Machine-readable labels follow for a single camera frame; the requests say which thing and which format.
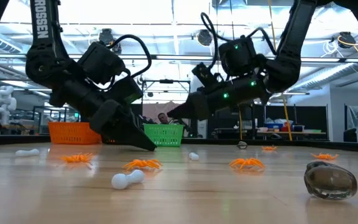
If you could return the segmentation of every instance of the orange basket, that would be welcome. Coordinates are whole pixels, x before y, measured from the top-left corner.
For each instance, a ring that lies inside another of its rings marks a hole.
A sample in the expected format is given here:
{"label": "orange basket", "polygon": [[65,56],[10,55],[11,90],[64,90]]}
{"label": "orange basket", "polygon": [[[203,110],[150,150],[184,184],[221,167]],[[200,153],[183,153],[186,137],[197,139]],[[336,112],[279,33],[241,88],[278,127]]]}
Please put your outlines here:
{"label": "orange basket", "polygon": [[52,144],[97,144],[100,134],[92,131],[87,122],[49,122]]}

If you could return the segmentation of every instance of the small metal object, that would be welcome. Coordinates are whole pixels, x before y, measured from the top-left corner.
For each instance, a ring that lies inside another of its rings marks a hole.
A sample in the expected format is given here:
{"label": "small metal object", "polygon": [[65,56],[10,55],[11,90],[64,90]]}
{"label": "small metal object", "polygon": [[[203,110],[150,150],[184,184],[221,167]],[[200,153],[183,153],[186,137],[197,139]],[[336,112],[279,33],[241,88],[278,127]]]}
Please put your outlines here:
{"label": "small metal object", "polygon": [[238,147],[239,149],[247,149],[248,144],[247,144],[246,142],[240,141],[240,142],[237,144],[237,147]]}
{"label": "small metal object", "polygon": [[350,171],[327,162],[309,163],[304,180],[309,194],[322,199],[344,200],[357,192],[356,177]]}

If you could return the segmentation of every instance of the wooden floor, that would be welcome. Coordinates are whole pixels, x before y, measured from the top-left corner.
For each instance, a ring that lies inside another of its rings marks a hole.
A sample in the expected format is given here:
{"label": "wooden floor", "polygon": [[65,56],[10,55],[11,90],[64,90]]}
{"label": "wooden floor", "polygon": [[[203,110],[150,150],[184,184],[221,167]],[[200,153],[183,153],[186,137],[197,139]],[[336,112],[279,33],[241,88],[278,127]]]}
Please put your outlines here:
{"label": "wooden floor", "polygon": [[[15,158],[19,149],[37,148],[40,157]],[[93,168],[68,169],[64,154],[92,152]],[[196,152],[200,161],[188,159]],[[358,193],[332,202],[311,197],[303,182],[310,153],[338,153],[334,162],[358,180],[358,152],[307,147],[158,148],[155,152],[114,146],[0,146],[0,224],[25,223],[269,223],[358,224]],[[263,173],[237,173],[228,164],[257,157]],[[158,159],[160,172],[146,173],[143,184],[114,190],[111,177],[133,159]]]}

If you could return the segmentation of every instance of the orange toy spider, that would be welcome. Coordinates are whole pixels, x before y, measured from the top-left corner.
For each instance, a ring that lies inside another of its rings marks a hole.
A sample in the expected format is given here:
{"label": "orange toy spider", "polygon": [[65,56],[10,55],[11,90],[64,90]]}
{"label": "orange toy spider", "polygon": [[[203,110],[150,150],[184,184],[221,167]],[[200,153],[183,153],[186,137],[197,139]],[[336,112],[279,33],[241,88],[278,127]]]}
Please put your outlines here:
{"label": "orange toy spider", "polygon": [[314,155],[312,153],[311,153],[311,155],[317,159],[325,159],[325,160],[334,160],[335,158],[337,158],[339,156],[338,154],[336,154],[335,156],[332,156],[330,154],[322,154],[321,152],[320,152],[320,154],[318,154],[318,156]]}
{"label": "orange toy spider", "polygon": [[265,168],[265,165],[258,159],[250,158],[250,159],[234,159],[229,166],[234,169],[242,169],[244,166],[259,166],[260,168]]}
{"label": "orange toy spider", "polygon": [[132,162],[126,164],[122,168],[130,170],[134,167],[150,167],[150,168],[157,168],[159,169],[160,166],[162,166],[161,162],[156,159],[149,159],[149,160],[140,160],[140,159],[134,159]]}
{"label": "orange toy spider", "polygon": [[65,162],[85,162],[90,164],[90,160],[92,159],[92,153],[82,154],[79,153],[73,156],[62,156],[60,159]]}
{"label": "orange toy spider", "polygon": [[275,146],[262,146],[262,149],[266,151],[273,151],[276,150],[276,148]]}

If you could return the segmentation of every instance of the green basket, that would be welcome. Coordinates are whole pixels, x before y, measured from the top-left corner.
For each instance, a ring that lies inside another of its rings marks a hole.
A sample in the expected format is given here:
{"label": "green basket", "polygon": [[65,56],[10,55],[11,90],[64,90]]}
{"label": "green basket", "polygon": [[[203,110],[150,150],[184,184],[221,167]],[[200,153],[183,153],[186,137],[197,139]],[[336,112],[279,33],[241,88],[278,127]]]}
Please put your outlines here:
{"label": "green basket", "polygon": [[178,147],[183,136],[181,124],[144,124],[144,133],[157,146]]}

